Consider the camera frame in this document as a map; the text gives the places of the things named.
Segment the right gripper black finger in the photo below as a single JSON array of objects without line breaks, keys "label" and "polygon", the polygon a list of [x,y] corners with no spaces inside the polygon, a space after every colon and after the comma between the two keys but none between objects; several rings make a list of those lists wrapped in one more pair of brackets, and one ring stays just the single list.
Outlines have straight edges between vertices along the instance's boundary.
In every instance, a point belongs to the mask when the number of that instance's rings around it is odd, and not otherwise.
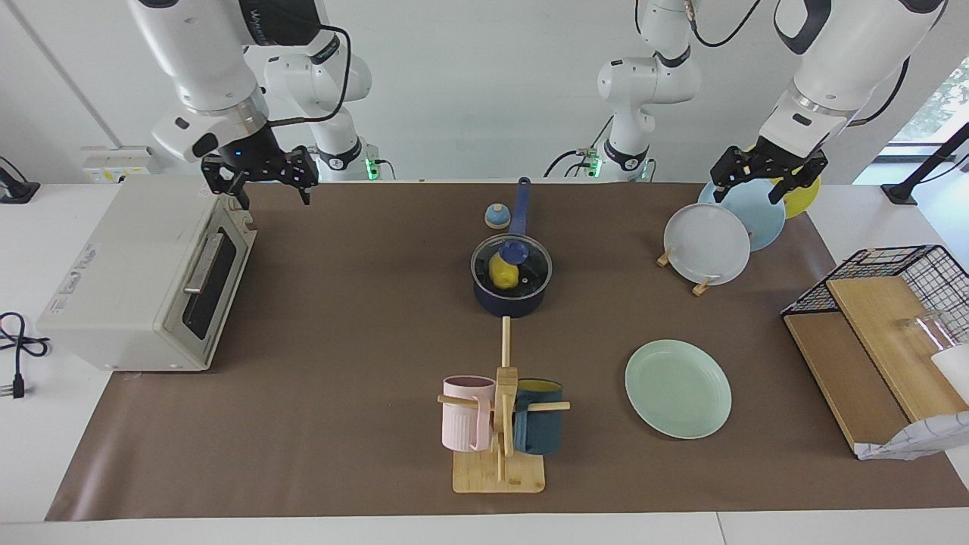
[{"label": "right gripper black finger", "polygon": [[231,196],[242,210],[250,210],[250,199],[245,192],[245,184],[250,180],[248,170],[236,170],[221,157],[204,157],[203,176],[214,195]]},{"label": "right gripper black finger", "polygon": [[297,189],[302,203],[309,206],[311,190],[319,184],[319,171],[308,148],[294,148],[286,154],[286,183]]}]

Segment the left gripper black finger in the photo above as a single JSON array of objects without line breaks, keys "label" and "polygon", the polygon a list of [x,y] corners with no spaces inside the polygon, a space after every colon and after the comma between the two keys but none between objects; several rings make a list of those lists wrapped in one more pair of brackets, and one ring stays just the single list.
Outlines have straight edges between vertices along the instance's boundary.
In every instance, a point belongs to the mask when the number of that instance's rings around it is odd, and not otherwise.
[{"label": "left gripper black finger", "polygon": [[771,193],[768,194],[768,200],[772,204],[777,204],[793,190],[813,186],[817,177],[826,168],[827,163],[826,153],[815,151],[802,166],[782,168],[778,182],[773,185]]},{"label": "left gripper black finger", "polygon": [[713,199],[717,204],[723,203],[731,189],[750,179],[749,152],[730,146],[713,165],[710,177],[714,187]]}]

